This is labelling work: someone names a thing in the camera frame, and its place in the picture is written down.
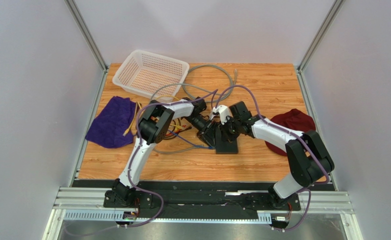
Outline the black network switch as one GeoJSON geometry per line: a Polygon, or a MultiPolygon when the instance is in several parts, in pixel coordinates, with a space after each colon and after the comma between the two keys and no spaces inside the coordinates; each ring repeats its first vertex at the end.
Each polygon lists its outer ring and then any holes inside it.
{"type": "Polygon", "coordinates": [[[216,154],[237,154],[238,142],[237,140],[232,142],[221,140],[220,125],[215,128],[215,153],[216,154]]]}

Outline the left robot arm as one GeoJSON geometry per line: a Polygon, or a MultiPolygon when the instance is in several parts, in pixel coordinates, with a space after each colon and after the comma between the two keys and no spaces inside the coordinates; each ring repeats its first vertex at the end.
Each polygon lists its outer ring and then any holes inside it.
{"type": "Polygon", "coordinates": [[[175,102],[161,103],[151,100],[137,115],[137,138],[132,153],[120,176],[114,180],[111,190],[105,192],[106,208],[132,208],[136,206],[136,190],[143,169],[152,151],[166,137],[174,119],[195,117],[207,108],[205,99],[184,97],[175,102]]]}

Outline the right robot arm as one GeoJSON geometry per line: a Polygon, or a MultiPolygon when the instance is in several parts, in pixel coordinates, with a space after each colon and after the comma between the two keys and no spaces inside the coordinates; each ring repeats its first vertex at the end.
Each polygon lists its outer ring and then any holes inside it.
{"type": "Polygon", "coordinates": [[[335,164],[318,132],[293,130],[262,115],[252,115],[244,102],[218,105],[210,116],[219,117],[222,138],[233,142],[239,135],[263,140],[284,151],[290,172],[268,188],[268,203],[274,209],[287,205],[291,195],[328,177],[335,164]]]}

